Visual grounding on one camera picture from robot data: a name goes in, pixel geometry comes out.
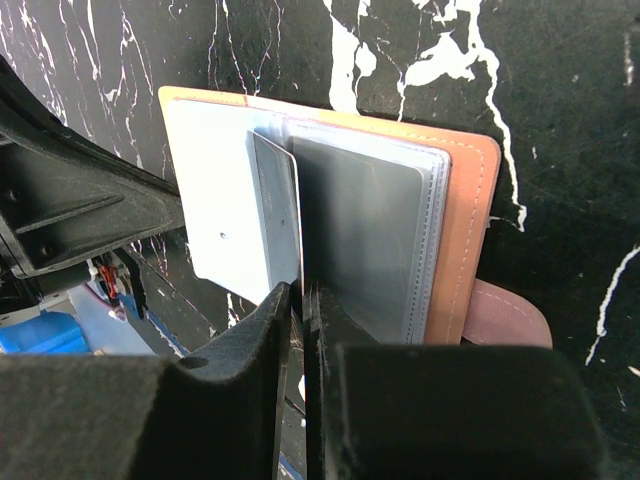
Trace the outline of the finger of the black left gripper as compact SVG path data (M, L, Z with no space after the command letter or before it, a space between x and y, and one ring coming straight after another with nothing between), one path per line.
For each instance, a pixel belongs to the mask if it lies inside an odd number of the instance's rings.
M18 278L182 227L176 186L64 126L1 63L1 258Z

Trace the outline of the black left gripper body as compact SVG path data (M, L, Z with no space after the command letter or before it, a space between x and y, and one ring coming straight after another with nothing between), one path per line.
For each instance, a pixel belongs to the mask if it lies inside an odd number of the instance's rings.
M123 249L24 279L2 262L1 352L187 356L147 299Z

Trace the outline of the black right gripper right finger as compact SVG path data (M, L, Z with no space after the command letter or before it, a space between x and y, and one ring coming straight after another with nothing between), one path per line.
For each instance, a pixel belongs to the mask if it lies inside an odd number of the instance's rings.
M303 311L309 478L604 477L604 436L562 355L381 344L318 284Z

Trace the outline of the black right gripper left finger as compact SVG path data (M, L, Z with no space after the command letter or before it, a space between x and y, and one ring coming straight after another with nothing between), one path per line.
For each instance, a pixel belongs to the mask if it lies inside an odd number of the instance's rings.
M179 361L5 355L5 479L273 479L291 326L278 284Z

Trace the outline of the grey credit card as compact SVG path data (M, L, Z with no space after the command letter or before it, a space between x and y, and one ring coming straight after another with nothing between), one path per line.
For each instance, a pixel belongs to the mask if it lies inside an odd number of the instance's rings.
M379 342L403 343L432 172L294 137L305 269Z
M260 228L271 287L304 287L298 165L293 154L253 132Z

